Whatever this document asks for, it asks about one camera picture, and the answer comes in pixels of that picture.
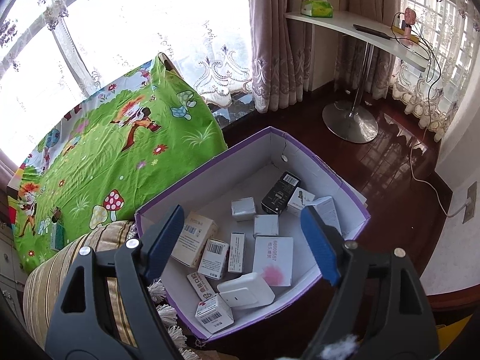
cartoon bedsheet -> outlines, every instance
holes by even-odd
[[[65,244],[135,210],[226,149],[202,98],[156,57],[66,114],[10,186],[15,246],[25,270],[55,254],[59,208]]]

barcode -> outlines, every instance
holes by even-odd
[[[207,318],[204,318],[202,319],[202,323],[204,325],[206,325],[207,323],[210,323],[210,322],[213,322],[215,319],[218,319],[222,316],[222,314],[220,314],[219,312],[216,312],[215,314],[207,317]]]
[[[297,183],[298,183],[298,180],[294,177],[292,177],[291,175],[285,175],[285,177],[283,178],[287,183],[293,185],[293,186],[296,186]]]
[[[185,225],[184,230],[188,231],[190,234],[195,234],[197,231],[196,227]]]
[[[210,244],[208,244],[208,249],[207,250],[212,252],[212,253],[215,253],[215,254],[222,254],[223,245],[210,243]]]

dark brown floor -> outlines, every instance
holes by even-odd
[[[435,193],[427,185],[411,180],[407,156],[410,146],[423,135],[418,120],[405,115],[400,102],[374,101],[369,109],[380,128],[378,137],[369,144],[349,143],[333,135],[322,121],[323,106],[340,96],[346,94],[314,93],[288,109],[264,115],[255,112],[225,128],[225,140],[231,147],[268,126],[291,134],[367,198],[371,220],[359,237],[360,244],[372,251],[402,247],[421,274],[445,217]],[[428,134],[425,146],[414,149],[412,158],[415,175],[435,184],[438,148]],[[441,197],[448,207],[451,193],[444,192]],[[321,280],[279,314],[213,342],[208,348],[241,360],[298,357],[318,328],[332,294],[329,285]]]

green tissue package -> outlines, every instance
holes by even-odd
[[[301,13],[311,17],[333,17],[333,7],[326,0],[307,0],[301,3]]]
[[[65,228],[59,222],[53,224],[53,230],[50,235],[50,249],[60,251],[65,246]]]

white power adapter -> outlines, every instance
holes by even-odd
[[[257,272],[220,283],[217,290],[225,303],[237,310],[266,306],[275,299],[274,292]]]

